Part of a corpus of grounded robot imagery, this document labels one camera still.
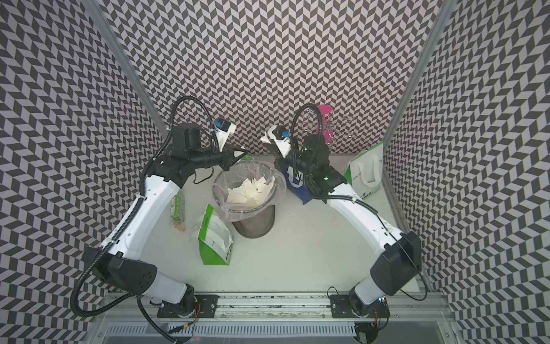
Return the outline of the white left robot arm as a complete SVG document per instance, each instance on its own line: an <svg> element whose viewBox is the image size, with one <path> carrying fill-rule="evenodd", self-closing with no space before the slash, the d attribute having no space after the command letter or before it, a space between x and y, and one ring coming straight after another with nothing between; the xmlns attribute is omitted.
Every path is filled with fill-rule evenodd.
<svg viewBox="0 0 550 344"><path fill-rule="evenodd" d="M78 277L70 297L74 314L82 317L99 315L131 297L149 296L173 308L176 317L187 318L196 311L194 289L189 284L158 271L155 265L140 257L166 207L198 169L215 166L228 171L246 149L227 146L236 125L218 119L209 133L212 148L201 145L202 127L183 123L173 127L165 143L146 164L140 175L138 195L119 225L99 247L87 247L82 260L84 272ZM90 276L124 290L125 295L96 310L83 310L79 305L80 290Z"/></svg>

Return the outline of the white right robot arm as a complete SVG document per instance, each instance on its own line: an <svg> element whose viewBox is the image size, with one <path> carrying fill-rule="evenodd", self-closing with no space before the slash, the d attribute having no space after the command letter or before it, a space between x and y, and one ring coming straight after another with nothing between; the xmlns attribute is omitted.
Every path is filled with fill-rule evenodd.
<svg viewBox="0 0 550 344"><path fill-rule="evenodd" d="M307 136L302 150L296 149L286 131L279 136L267 133L262 143L273 153L278 169L298 170L312 199L325 202L348 220L376 254L368 276L349 291L349 306L358 318L381 314L384 297L395 295L421 274L418 235L392 226L360 198L331 165L328 147L320 136Z"/></svg>

